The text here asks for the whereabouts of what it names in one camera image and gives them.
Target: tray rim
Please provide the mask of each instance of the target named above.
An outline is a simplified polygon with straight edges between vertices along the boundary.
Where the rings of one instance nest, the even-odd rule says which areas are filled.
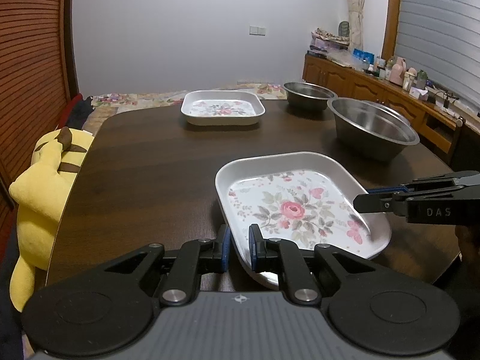
[[[225,92],[228,92],[228,93],[241,92],[241,93],[247,93],[248,96],[250,96],[250,97],[253,96],[254,99],[251,99],[251,100],[243,100],[243,99],[238,99],[238,100],[248,102],[248,103],[252,104],[252,106],[254,105],[254,103],[258,102],[257,105],[260,106],[261,112],[256,113],[255,115],[235,115],[235,116],[196,116],[196,115],[188,114],[186,112],[186,107],[187,107],[187,105],[190,104],[188,101],[185,102],[185,99],[187,98],[188,95],[190,95],[192,93],[225,93]],[[260,117],[263,116],[266,112],[265,107],[263,106],[262,102],[260,101],[260,98],[258,97],[258,95],[256,95],[255,93],[251,93],[251,92],[248,92],[248,91],[241,91],[241,90],[233,90],[233,91],[200,90],[200,91],[188,92],[183,99],[183,103],[181,105],[180,111],[185,116],[185,118],[187,119],[187,121],[189,123],[194,124],[194,125],[200,125],[200,126],[218,126],[218,125],[220,125],[220,126],[225,126],[225,125],[236,126],[236,125],[255,124],[255,123],[258,122]]]
[[[257,274],[255,272],[253,272],[251,270],[250,262],[245,261],[243,259],[242,255],[241,255],[241,253],[239,252],[238,245],[237,245],[237,230],[234,230],[234,229],[231,228],[231,225],[228,221],[227,215],[226,215],[225,210],[224,210],[224,204],[228,205],[228,201],[220,191],[219,176],[221,176],[221,173],[223,173],[226,168],[228,168],[229,166],[231,166],[233,164],[238,164],[238,163],[241,163],[241,162],[255,161],[255,160],[260,160],[260,159],[264,159],[264,158],[272,158],[272,157],[281,158],[281,157],[287,157],[287,156],[293,156],[293,155],[314,155],[314,156],[323,157],[323,158],[328,159],[329,161],[332,161],[338,167],[340,167],[346,173],[346,175],[355,184],[357,184],[357,186],[362,191],[367,193],[366,189],[358,182],[358,180],[356,178],[354,178],[354,176],[352,176],[352,174],[349,171],[347,171],[347,169],[344,168],[344,166],[342,166],[342,164],[340,164],[340,162],[333,159],[332,157],[329,157],[328,155],[317,153],[315,151],[294,151],[294,152],[287,152],[287,153],[280,153],[280,154],[270,154],[270,155],[260,155],[260,156],[248,157],[248,158],[239,158],[237,160],[233,160],[233,161],[230,161],[230,162],[226,163],[224,166],[222,166],[217,171],[217,174],[215,175],[215,190],[217,192],[217,199],[218,199],[220,210],[222,211],[222,215],[223,215],[223,218],[225,220],[225,223],[230,227],[232,238],[233,238],[233,246],[235,248],[235,252],[238,256],[238,259],[240,260],[240,263],[241,263],[243,269],[248,273],[248,275],[250,277],[252,277],[255,281],[262,284],[263,286],[268,287],[268,288],[272,288],[272,289],[275,289],[275,290],[278,289],[278,283],[272,282],[272,280],[270,280],[266,276],[266,273]],[[265,175],[255,175],[255,177],[261,177],[261,176],[266,176],[266,175],[267,174],[265,174]],[[365,217],[364,217],[365,214],[360,214],[360,215],[362,216],[363,220],[366,220]],[[386,214],[384,212],[379,212],[379,213],[376,213],[376,214],[367,214],[367,215],[375,215],[377,218],[379,216],[381,216],[385,220],[385,224],[387,225],[386,226],[387,227],[386,241],[380,247],[378,247],[371,256],[368,257],[368,259],[372,259],[372,258],[378,256],[390,243],[390,240],[392,238],[392,228],[391,228],[390,222],[388,221],[388,219],[386,217]]]

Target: bowl rim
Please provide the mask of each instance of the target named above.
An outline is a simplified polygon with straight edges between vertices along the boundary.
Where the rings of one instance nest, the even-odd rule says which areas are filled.
[[[291,89],[288,89],[285,87],[285,85],[287,84],[303,84],[303,85],[307,85],[307,86],[312,86],[312,87],[315,87],[315,88],[321,88],[321,89],[324,89],[326,90],[327,92],[330,92],[332,93],[332,97],[315,97],[315,96],[309,96],[307,94],[303,94],[303,93],[298,93],[296,91],[293,91]],[[330,99],[336,99],[338,98],[338,95],[334,92],[334,91],[331,91],[330,89],[328,88],[325,88],[323,86],[320,86],[320,85],[316,85],[316,84],[311,84],[309,82],[300,82],[300,81],[289,81],[289,82],[286,82],[284,84],[282,84],[282,88],[284,89],[284,91],[288,92],[288,93],[293,93],[294,95],[299,95],[299,96],[303,96],[303,97],[308,97],[309,99],[315,99],[315,100],[330,100]]]
[[[405,124],[403,120],[401,120],[400,118],[398,118],[395,114],[391,114],[392,116],[394,116],[397,120],[400,120],[404,126],[407,126],[415,135],[415,139],[412,140],[412,141],[408,141],[408,142],[405,142],[405,141],[401,141],[401,140],[396,140],[396,139],[392,139],[392,138],[388,138],[386,137],[385,135],[381,135],[381,134],[378,134],[376,132],[373,132],[373,131],[369,131],[367,130],[366,128],[364,128],[363,126],[359,125],[358,123],[355,123],[354,121],[348,119],[347,117],[345,117],[344,115],[340,114],[339,111],[337,111],[334,106],[333,106],[333,102],[335,100],[354,100],[356,102],[363,102],[363,100],[358,100],[358,99],[354,99],[354,98],[351,98],[351,97],[337,97],[337,98],[334,98],[334,99],[330,99],[328,100],[327,102],[327,106],[328,108],[334,113],[335,116],[338,116],[340,119],[346,121],[347,123],[351,124],[352,126],[355,126],[356,128],[358,128],[359,130],[362,130],[370,135],[373,135],[375,137],[378,137],[378,138],[381,138],[381,139],[384,139],[384,140],[387,140],[388,142],[392,142],[392,143],[396,143],[396,144],[399,144],[399,145],[403,145],[403,146],[414,146],[414,145],[417,145],[420,143],[420,137],[418,135],[418,133],[413,129],[413,127],[409,124]],[[371,102],[369,101],[368,102],[368,105],[370,105],[371,107],[375,107],[377,109],[380,109],[384,112],[387,112],[387,110],[385,110],[384,108],[382,107],[379,107],[377,106],[378,104],[374,103],[374,102]]]

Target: person's hand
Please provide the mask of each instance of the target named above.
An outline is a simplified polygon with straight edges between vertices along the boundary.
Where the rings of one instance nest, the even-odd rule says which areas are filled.
[[[480,288],[480,226],[456,226],[455,235],[469,278]]]

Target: gray ribbed panel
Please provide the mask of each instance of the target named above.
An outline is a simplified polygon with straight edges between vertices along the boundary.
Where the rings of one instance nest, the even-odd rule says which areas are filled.
[[[480,107],[480,0],[401,0],[395,54]]]
[[[380,360],[348,344],[320,311],[280,292],[201,292],[193,304],[163,311],[148,334],[104,360]],[[33,360],[55,360],[38,353]],[[416,360],[453,360],[444,352]]]

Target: floral bedding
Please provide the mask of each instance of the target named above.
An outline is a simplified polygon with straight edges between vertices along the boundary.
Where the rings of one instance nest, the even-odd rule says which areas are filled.
[[[282,87],[274,84],[242,84],[226,86],[220,89],[227,91],[247,91],[257,95],[260,100],[285,100],[287,98]],[[169,105],[181,104],[188,92],[189,91],[141,94],[108,93],[93,96],[92,105],[94,111],[88,116],[87,121],[83,125],[83,129],[96,135],[102,123],[110,116],[137,109],[168,107]]]

